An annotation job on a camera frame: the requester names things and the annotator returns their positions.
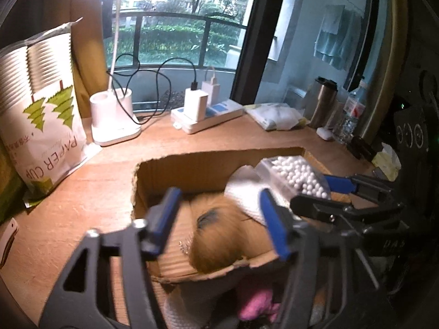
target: bottle label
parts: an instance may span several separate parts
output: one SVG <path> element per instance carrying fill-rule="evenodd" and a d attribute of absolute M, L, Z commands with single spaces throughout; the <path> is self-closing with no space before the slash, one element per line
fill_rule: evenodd
<path fill-rule="evenodd" d="M 348 98 L 345 107 L 343 108 L 344 112 L 346 112 L 350 117 L 355 117 L 356 119 L 360 118 L 364 112 L 364 109 L 366 109 L 366 106 L 353 98 Z"/>

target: white pen holder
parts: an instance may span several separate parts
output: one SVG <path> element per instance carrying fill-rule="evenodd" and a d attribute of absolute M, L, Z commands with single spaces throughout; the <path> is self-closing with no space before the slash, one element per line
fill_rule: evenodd
<path fill-rule="evenodd" d="M 133 125 L 133 92 L 127 89 L 126 95 L 123 96 L 122 89 L 116 89 L 116 94 L 126 112 L 120 106 L 112 90 L 98 92 L 90 97 L 93 127 L 120 129 Z"/>

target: pine tree print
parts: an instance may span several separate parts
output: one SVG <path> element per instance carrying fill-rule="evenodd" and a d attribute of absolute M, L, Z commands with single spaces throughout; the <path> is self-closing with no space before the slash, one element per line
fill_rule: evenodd
<path fill-rule="evenodd" d="M 58 119 L 64 120 L 64 125 L 72 129 L 73 126 L 73 85 L 62 89 L 49 98 L 49 104 L 56 105 L 54 112 L 59 113 Z"/>
<path fill-rule="evenodd" d="M 43 131 L 44 126 L 44 98 L 37 100 L 28 106 L 23 113 L 28 114 L 28 119 L 31 120 L 31 123 L 35 125 L 36 128 Z"/>

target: power strip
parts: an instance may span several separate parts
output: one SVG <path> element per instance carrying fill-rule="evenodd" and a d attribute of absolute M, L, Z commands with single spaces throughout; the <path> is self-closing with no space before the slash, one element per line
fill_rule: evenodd
<path fill-rule="evenodd" d="M 206 109 L 206 117 L 202 121 L 196 122 L 184 115 L 184 107 L 172 110 L 171 119 L 173 123 L 178 123 L 184 132 L 191 135 L 231 119 L 236 119 L 243 114 L 244 109 L 242 105 L 229 99 L 209 106 Z"/>

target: round dial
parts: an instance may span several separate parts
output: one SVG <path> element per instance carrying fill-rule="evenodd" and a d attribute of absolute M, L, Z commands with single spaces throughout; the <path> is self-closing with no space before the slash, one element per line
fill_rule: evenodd
<path fill-rule="evenodd" d="M 406 139 L 406 145 L 408 148 L 413 146 L 413 131 L 409 124 L 404 124 L 404 137 Z"/>
<path fill-rule="evenodd" d="M 416 124 L 414 127 L 414 143 L 419 149 L 424 145 L 424 132 L 420 124 Z"/>
<path fill-rule="evenodd" d="M 404 140 L 404 133 L 403 133 L 403 129 L 401 128 L 401 126 L 398 125 L 398 127 L 396 128 L 396 139 L 398 140 L 398 143 L 402 143 Z"/>

